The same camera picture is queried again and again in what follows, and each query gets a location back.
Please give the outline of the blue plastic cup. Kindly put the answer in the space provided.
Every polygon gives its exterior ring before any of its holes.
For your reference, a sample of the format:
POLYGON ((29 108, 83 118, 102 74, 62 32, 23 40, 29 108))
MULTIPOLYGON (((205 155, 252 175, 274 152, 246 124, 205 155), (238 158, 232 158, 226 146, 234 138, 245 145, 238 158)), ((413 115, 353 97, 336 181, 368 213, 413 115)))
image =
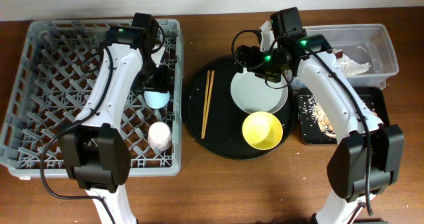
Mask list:
POLYGON ((160 109, 168 104, 170 92, 161 93, 158 91, 146 91, 144 92, 144 99, 149 108, 160 109))

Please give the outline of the grey round plate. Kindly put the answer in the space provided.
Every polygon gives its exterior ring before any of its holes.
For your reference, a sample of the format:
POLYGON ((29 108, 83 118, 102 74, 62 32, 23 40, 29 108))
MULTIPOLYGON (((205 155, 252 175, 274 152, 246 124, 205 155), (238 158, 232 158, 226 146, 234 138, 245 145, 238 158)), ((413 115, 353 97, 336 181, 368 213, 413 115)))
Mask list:
POLYGON ((231 97, 236 106, 246 113, 265 111, 275 113, 288 100, 289 89, 283 76, 278 83, 255 76, 253 72, 237 72, 231 81, 231 97))

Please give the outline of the pink plastic cup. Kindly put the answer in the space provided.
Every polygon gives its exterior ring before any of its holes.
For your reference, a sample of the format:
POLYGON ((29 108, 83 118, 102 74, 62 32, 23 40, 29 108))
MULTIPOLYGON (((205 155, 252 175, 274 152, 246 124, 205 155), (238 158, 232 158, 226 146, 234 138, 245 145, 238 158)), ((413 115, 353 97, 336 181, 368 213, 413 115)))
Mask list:
POLYGON ((161 121, 153 123, 148 130, 148 144, 160 151, 167 150, 172 144, 172 131, 161 121))

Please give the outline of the yellow bowl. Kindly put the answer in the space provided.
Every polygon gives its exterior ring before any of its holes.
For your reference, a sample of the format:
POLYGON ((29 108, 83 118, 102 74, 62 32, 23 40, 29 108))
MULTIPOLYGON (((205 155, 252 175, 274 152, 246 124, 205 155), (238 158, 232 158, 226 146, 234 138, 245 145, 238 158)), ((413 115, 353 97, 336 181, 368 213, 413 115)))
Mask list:
POLYGON ((273 114, 258 111, 251 113, 242 124, 242 136, 256 150, 277 147, 284 135, 283 125, 273 114))

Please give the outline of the peanut shells and rice scraps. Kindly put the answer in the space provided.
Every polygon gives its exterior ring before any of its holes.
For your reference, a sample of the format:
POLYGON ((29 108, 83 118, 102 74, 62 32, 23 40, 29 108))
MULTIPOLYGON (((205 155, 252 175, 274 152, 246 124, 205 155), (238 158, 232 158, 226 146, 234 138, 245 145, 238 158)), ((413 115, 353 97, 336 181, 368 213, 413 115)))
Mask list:
POLYGON ((311 115, 312 121, 318 125, 319 130, 324 135, 335 138, 336 135, 333 130, 333 126, 326 116, 324 110, 316 100, 315 96, 312 95, 310 98, 308 98, 307 104, 309 105, 307 112, 309 115, 311 115))

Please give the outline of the white napkin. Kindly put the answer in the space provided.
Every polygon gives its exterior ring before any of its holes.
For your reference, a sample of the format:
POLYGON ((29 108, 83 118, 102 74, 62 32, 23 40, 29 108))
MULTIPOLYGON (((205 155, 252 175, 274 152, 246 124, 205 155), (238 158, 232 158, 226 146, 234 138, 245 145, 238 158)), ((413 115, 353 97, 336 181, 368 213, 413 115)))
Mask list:
MULTIPOLYGON (((341 49, 333 49, 333 54, 335 52, 340 51, 341 49)), ((343 57, 341 59, 336 59, 341 72, 345 76, 355 76, 358 74, 363 74, 370 69, 370 63, 366 62, 360 64, 355 62, 353 59, 349 58, 345 53, 343 53, 343 57)))

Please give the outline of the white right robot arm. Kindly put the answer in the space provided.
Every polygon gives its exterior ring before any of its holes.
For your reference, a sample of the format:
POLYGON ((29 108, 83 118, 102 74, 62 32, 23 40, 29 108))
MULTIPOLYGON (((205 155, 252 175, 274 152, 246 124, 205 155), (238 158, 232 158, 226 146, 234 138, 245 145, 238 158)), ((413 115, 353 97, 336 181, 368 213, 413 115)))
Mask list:
POLYGON ((402 130, 385 125, 364 104, 341 72, 327 39, 307 35, 297 7, 271 14, 268 26, 253 33, 260 46, 231 46, 235 64, 266 81, 290 70, 315 96, 337 138, 327 165, 332 190, 310 222, 353 223, 362 209, 372 215, 372 198, 398 180, 402 130))

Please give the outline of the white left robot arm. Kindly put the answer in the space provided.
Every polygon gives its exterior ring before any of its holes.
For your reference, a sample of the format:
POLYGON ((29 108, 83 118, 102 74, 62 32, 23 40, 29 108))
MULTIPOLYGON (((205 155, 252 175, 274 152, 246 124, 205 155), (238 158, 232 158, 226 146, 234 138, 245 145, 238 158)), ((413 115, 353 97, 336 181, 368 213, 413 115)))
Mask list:
POLYGON ((129 27, 112 26, 101 42, 101 68, 85 106, 71 125, 58 135, 66 172, 92 199, 102 223, 137 223, 125 182, 131 169, 131 154, 121 131, 121 117, 130 92, 165 95, 170 69, 153 54, 163 35, 159 22, 137 13, 129 27))

